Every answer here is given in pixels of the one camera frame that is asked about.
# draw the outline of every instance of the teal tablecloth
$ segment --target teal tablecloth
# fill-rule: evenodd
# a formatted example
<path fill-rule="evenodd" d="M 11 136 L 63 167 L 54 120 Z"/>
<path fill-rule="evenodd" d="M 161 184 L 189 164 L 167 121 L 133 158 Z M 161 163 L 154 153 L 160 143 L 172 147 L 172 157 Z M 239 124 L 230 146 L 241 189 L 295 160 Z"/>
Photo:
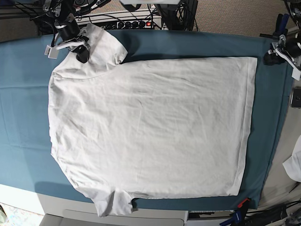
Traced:
<path fill-rule="evenodd" d="M 190 57 L 257 57 L 255 99 L 246 169 L 238 196 L 137 199 L 137 208 L 231 210 L 246 197 L 256 208 L 276 150 L 291 91 L 287 64 L 264 66 L 270 40 L 201 32 L 110 31 L 128 50 L 126 62 Z M 52 36 L 0 43 L 0 183 L 55 197 L 91 202 L 73 189 L 50 155 L 48 81 L 57 60 L 44 56 Z"/>

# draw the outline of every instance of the cable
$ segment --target cable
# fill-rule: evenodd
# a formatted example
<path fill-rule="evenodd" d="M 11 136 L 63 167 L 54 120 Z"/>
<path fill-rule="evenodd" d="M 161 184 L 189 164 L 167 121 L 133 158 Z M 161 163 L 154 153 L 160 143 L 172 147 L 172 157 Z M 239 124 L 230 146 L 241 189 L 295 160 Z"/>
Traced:
<path fill-rule="evenodd" d="M 108 14 L 101 14 L 101 15 L 90 15 L 90 16 L 82 15 L 82 16 L 80 16 L 80 18 L 95 17 L 95 16 L 107 16 L 107 17 L 110 17 L 110 18 L 116 19 L 116 20 L 118 20 L 118 21 L 120 21 L 120 22 L 123 22 L 123 23 L 124 23 L 124 21 L 123 21 L 123 20 L 120 20 L 119 18 L 117 18 L 117 17 L 114 17 L 114 16 L 111 16 L 111 15 L 108 15 Z"/>
<path fill-rule="evenodd" d="M 14 5 L 30 5 L 30 6 L 34 6 L 33 3 L 20 3 L 20 2 L 17 2 L 17 4 L 14 4 Z"/>
<path fill-rule="evenodd" d="M 151 12 L 151 9 L 150 9 L 149 4 L 147 4 L 147 8 L 148 8 L 148 10 L 149 10 L 149 12 L 150 12 L 150 16 L 151 16 L 150 28 L 152 29 L 152 27 L 153 27 L 153 22 L 154 22 L 154 16 L 153 16 L 153 14 L 152 14 L 152 12 Z"/>
<path fill-rule="evenodd" d="M 55 9 L 59 4 L 61 4 L 62 1 L 63 1 L 63 0 L 60 0 L 55 6 L 51 7 L 47 12 L 42 13 L 41 15 L 36 16 L 36 17 L 34 17 L 34 18 L 30 18 L 29 20 L 34 20 L 34 19 L 37 19 L 37 18 L 39 18 L 39 17 L 41 17 L 41 16 L 46 15 L 48 12 L 50 12 L 50 11 L 53 10 L 53 9 Z"/>
<path fill-rule="evenodd" d="M 42 21 L 44 23 L 47 23 L 51 28 L 52 28 L 52 31 L 53 31 L 53 39 L 51 41 L 51 47 L 54 47 L 55 46 L 55 29 L 53 27 L 53 25 L 51 23 L 49 23 L 48 21 L 45 21 L 45 20 L 41 20 L 41 19 L 35 19 L 35 20 L 38 20 L 38 21 Z"/>
<path fill-rule="evenodd" d="M 289 203 L 285 204 L 285 206 L 286 206 L 286 208 L 288 209 L 288 208 L 290 208 L 290 207 L 292 207 L 292 206 L 294 206 L 294 205 L 297 205 L 297 204 L 299 204 L 299 203 L 301 203 L 301 201 L 293 201 L 293 202 L 289 202 Z M 277 208 L 279 208 L 279 206 L 272 207 L 271 209 L 268 209 L 268 210 L 258 210 L 258 211 L 252 211 L 252 212 L 247 212 L 247 213 L 264 213 L 264 212 L 271 212 L 271 211 L 273 211 L 274 209 L 277 209 Z"/>
<path fill-rule="evenodd" d="M 157 9 L 155 8 L 155 9 L 154 9 L 147 17 L 145 17 L 144 19 L 141 19 L 141 20 L 139 20 L 139 21 L 148 19 L 148 18 L 151 16 L 151 14 L 153 14 L 153 13 L 156 12 L 156 11 L 157 11 Z"/>
<path fill-rule="evenodd" d="M 288 13 L 289 13 L 289 15 L 290 15 L 290 17 L 291 17 L 291 19 L 293 20 L 293 22 L 297 25 L 297 27 L 299 27 L 298 26 L 298 23 L 297 23 L 297 21 L 296 21 L 296 19 L 293 17 L 293 15 L 292 15 L 292 11 L 291 11 L 291 8 L 288 6 L 288 3 L 287 3 L 287 0 L 283 0 L 284 1 L 284 4 L 285 4 L 285 7 L 286 7 L 286 10 L 288 11 Z"/>
<path fill-rule="evenodd" d="M 189 12 L 189 23 L 191 22 L 191 17 L 193 16 L 193 19 L 194 19 L 194 22 L 196 23 L 196 29 L 197 29 L 197 32 L 198 32 L 198 24 L 197 24 L 197 20 L 196 20 L 196 17 L 195 15 L 191 12 L 191 10 L 189 9 L 189 6 L 186 2 L 183 2 L 181 5 L 184 6 L 184 8 Z"/>
<path fill-rule="evenodd" d="M 25 6 L 24 4 L 22 4 L 22 3 L 20 3 L 20 2 L 17 2 L 16 1 L 16 3 L 18 4 L 18 5 L 21 5 L 21 6 L 23 6 L 23 7 L 25 7 L 25 8 L 27 8 L 28 10 L 30 10 L 31 12 L 34 12 L 36 15 L 38 15 L 38 13 L 34 10 L 34 9 L 32 9 L 32 8 L 30 8 L 30 7 L 27 7 L 27 6 Z"/>
<path fill-rule="evenodd" d="M 162 27 L 160 27 L 158 24 L 156 24 L 155 22 L 153 22 L 154 25 L 156 25 L 160 30 L 162 30 Z"/>
<path fill-rule="evenodd" d="M 19 10 L 21 10 L 23 13 L 25 13 L 26 15 L 28 15 L 29 17 L 31 17 L 30 13 L 27 12 L 26 10 L 22 9 L 21 7 L 15 6 L 16 8 L 18 8 Z"/>
<path fill-rule="evenodd" d="M 132 14 L 132 12 L 130 12 L 130 14 Z M 138 20 L 138 18 L 134 14 L 132 14 L 132 16 L 135 17 L 136 20 Z"/>

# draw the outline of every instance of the white t-shirt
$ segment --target white t-shirt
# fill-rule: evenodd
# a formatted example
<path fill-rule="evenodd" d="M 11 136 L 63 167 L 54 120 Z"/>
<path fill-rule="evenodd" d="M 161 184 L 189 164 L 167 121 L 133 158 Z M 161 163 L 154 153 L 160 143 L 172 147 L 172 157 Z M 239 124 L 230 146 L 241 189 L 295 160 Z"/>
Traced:
<path fill-rule="evenodd" d="M 257 59 L 120 64 L 122 44 L 89 24 L 91 58 L 69 53 L 49 82 L 51 154 L 99 216 L 133 198 L 237 195 Z"/>

